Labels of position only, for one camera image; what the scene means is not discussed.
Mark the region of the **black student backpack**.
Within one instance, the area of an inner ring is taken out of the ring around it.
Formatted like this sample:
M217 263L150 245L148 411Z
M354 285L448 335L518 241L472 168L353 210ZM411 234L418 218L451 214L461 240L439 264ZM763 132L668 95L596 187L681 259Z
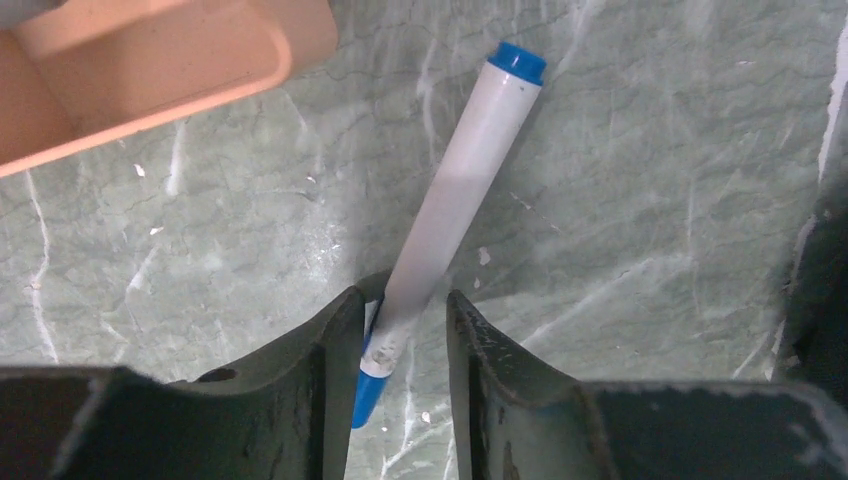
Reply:
M799 232L776 377L804 381L847 406L847 30L839 34L817 198Z

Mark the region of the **white blue marker pen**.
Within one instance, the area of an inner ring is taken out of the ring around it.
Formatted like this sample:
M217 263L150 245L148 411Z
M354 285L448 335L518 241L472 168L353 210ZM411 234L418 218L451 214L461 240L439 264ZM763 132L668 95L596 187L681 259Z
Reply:
M369 323L352 426L365 426L544 85L546 60L501 42L476 79Z

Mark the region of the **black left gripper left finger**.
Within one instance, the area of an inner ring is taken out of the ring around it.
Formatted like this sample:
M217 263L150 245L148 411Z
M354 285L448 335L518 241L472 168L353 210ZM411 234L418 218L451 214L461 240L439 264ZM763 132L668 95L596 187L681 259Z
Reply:
M366 299L192 382L123 366L1 370L5 479L340 479Z

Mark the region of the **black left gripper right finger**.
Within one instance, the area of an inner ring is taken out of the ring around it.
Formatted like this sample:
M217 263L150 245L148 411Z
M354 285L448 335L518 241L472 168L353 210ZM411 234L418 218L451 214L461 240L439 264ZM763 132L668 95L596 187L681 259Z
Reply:
M581 381L446 300L462 479L843 479L847 415L803 383Z

